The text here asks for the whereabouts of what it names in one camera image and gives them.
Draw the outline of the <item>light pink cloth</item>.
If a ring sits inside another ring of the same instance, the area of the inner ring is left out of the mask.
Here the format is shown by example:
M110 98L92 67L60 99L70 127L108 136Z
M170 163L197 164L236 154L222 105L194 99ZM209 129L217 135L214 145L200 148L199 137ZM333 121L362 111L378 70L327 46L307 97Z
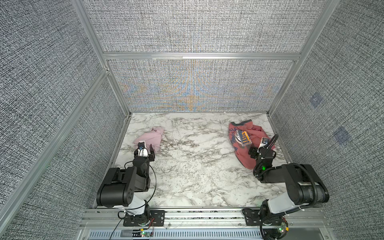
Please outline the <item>light pink cloth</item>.
M133 141L135 146L140 142L145 142L147 147L152 146L154 152L157 153L160 150L161 142L163 140L164 128L156 127L151 131L144 133Z

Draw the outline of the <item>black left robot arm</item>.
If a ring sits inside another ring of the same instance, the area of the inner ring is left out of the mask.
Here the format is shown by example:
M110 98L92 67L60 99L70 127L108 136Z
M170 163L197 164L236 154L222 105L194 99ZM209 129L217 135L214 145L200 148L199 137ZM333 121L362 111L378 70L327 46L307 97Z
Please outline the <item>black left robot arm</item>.
M135 193L147 192L150 188L150 165L155 160L152 145L139 142L134 151L132 166L126 169L108 169L96 196L97 206L120 209L132 217L150 217L148 201Z

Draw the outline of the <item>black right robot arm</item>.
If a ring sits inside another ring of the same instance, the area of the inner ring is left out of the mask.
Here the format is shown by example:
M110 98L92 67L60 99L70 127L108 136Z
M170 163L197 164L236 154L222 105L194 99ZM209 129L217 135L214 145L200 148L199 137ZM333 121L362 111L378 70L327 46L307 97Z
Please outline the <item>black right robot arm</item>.
M311 165L290 163L274 167L276 152L267 146L251 147L249 155L256 160L253 174L260 183L286 185L284 193L263 201L258 212L259 222L280 223L286 214L329 201L329 191Z

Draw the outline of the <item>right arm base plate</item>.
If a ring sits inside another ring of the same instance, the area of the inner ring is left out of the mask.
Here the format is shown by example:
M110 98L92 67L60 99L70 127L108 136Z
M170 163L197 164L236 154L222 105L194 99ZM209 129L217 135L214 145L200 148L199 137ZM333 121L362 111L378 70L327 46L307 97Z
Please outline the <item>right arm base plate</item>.
M244 216L246 226L259 226L263 219L268 215L266 208L261 209L242 209L242 215Z

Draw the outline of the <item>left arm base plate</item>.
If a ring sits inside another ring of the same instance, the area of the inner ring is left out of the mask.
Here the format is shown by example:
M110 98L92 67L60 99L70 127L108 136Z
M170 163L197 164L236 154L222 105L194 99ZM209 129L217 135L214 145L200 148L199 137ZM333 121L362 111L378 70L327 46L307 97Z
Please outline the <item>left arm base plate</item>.
M165 213L166 212L164 210L150 210L149 212L146 211L142 215L126 213L123 226L148 228L151 224L151 226L154 227L163 227L165 221Z

